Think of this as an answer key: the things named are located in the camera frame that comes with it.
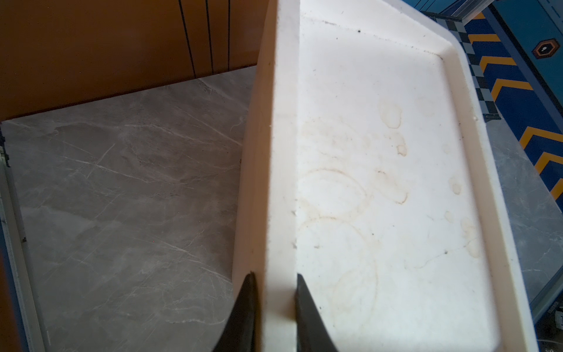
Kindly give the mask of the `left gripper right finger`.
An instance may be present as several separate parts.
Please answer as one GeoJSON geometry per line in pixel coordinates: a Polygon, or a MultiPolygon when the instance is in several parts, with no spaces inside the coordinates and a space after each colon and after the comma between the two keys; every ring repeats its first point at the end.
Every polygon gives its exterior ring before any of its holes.
{"type": "Polygon", "coordinates": [[[297,351],[337,352],[301,274],[297,275],[295,300],[297,351]]]}

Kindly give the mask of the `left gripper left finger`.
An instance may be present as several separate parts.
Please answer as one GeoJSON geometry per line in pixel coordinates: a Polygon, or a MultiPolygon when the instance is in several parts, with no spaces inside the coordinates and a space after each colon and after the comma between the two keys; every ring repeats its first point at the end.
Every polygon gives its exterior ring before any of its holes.
{"type": "Polygon", "coordinates": [[[243,280],[232,312],[212,352],[255,351],[257,308],[257,281],[255,274],[250,272],[243,280]]]}

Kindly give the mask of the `white three-drawer cabinet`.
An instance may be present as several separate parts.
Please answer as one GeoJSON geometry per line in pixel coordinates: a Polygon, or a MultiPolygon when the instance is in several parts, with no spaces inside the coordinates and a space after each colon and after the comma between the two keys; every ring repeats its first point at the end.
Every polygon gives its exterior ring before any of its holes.
{"type": "Polygon", "coordinates": [[[466,53],[402,1],[271,1],[233,288],[294,351],[303,277],[339,351],[536,351],[466,53]]]}

